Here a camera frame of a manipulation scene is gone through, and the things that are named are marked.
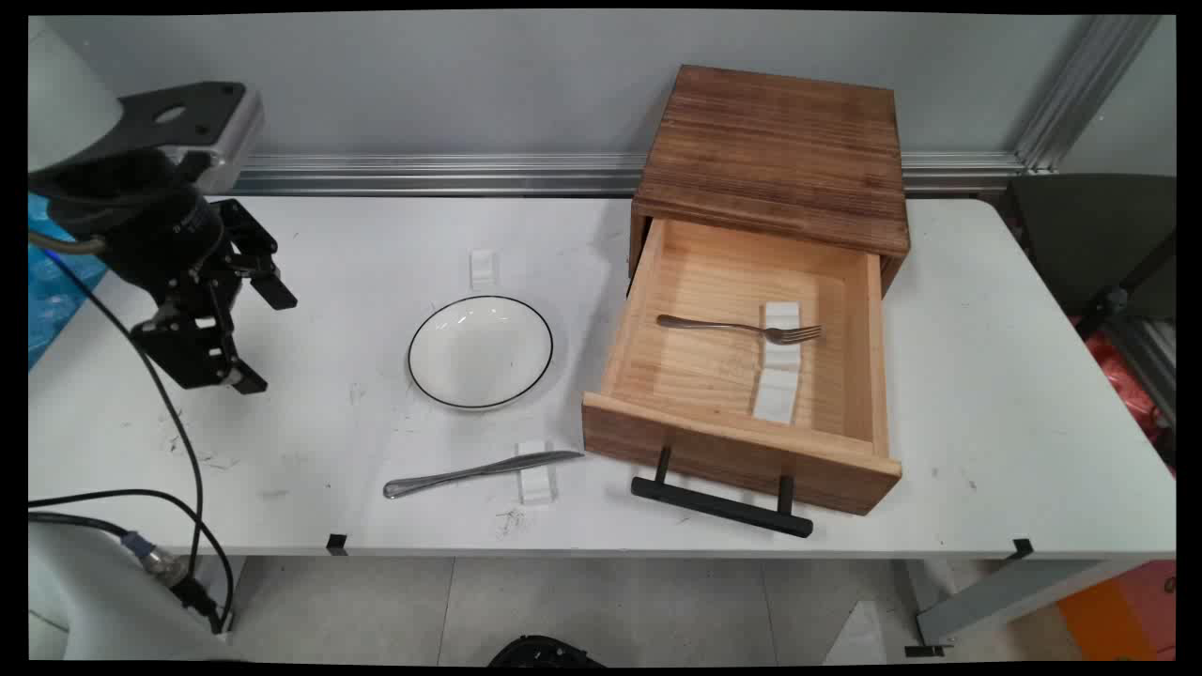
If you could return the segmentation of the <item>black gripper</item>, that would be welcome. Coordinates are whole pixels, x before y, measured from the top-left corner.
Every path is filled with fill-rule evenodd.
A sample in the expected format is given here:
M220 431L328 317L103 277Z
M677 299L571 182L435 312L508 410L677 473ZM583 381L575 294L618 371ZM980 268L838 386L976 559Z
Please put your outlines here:
M77 238L99 237L108 269L157 303L131 338L180 389L261 393L268 384L240 358L233 338L240 281L189 279L210 257L224 257L274 312L298 300L282 281L273 260L278 242L262 223L236 198L215 208L194 185L210 164L201 152L174 162L162 150L138 150L36 173L30 186L49 201L56 225Z

